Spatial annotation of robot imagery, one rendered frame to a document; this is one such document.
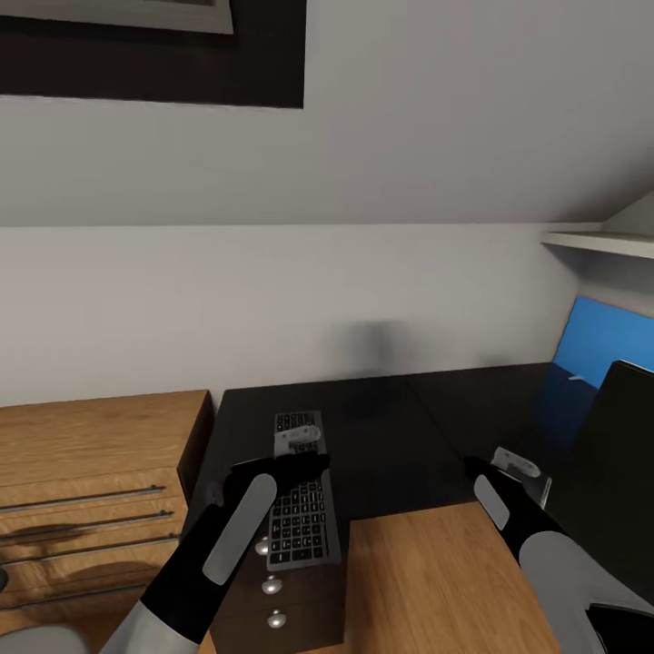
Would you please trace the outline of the keyboard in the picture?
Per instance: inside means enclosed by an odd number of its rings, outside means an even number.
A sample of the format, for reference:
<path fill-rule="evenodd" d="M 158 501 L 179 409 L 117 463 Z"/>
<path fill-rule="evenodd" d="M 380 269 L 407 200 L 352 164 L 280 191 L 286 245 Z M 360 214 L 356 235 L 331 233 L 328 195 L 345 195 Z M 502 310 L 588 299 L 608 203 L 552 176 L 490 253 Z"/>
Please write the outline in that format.
<path fill-rule="evenodd" d="M 274 432 L 317 426 L 321 438 L 293 446 L 296 453 L 326 453 L 320 411 L 275 415 Z M 273 572 L 342 561 L 329 469 L 279 498 L 270 509 L 267 569 Z"/>

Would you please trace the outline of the monitor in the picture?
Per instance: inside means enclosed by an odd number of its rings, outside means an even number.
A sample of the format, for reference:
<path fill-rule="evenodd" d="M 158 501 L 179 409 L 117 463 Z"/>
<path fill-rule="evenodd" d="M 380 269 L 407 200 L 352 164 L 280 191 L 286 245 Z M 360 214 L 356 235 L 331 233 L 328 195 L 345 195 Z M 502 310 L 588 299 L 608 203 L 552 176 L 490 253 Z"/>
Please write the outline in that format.
<path fill-rule="evenodd" d="M 547 500 L 654 596 L 654 372 L 610 365 Z"/>

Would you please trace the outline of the swivel chair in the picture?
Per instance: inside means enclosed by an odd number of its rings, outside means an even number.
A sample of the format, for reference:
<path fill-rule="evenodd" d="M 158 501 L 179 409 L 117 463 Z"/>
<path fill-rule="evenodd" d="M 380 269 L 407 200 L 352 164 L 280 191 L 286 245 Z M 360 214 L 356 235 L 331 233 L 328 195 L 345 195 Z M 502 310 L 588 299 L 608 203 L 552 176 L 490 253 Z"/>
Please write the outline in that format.
<path fill-rule="evenodd" d="M 0 592 L 8 584 L 0 568 Z M 92 654 L 89 640 L 74 626 L 43 624 L 0 634 L 0 654 Z"/>

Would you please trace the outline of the notebook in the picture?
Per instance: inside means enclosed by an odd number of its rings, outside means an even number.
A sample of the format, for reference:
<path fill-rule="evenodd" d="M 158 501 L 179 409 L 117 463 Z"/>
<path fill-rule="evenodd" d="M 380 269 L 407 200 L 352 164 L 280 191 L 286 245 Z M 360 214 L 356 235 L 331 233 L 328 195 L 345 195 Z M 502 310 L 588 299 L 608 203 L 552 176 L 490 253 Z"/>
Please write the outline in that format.
<path fill-rule="evenodd" d="M 546 473 L 541 473 L 539 477 L 531 477 L 522 473 L 522 471 L 515 470 L 511 466 L 508 467 L 508 473 L 517 477 L 523 482 L 523 489 L 528 493 L 540 506 L 544 506 L 545 501 L 550 490 L 550 475 Z"/>

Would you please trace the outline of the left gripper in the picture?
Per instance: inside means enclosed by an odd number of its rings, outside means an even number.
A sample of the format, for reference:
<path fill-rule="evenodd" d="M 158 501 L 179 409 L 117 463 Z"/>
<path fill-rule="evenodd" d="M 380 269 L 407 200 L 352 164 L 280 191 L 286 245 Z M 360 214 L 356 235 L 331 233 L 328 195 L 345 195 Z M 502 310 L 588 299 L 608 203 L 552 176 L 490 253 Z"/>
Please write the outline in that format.
<path fill-rule="evenodd" d="M 329 468 L 332 458 L 330 454 L 318 455 L 317 450 L 313 450 L 294 455 L 284 455 L 279 457 L 278 460 L 284 461 L 292 471 L 292 483 L 288 490 L 291 491 L 302 483 L 320 479 L 322 472 Z"/>

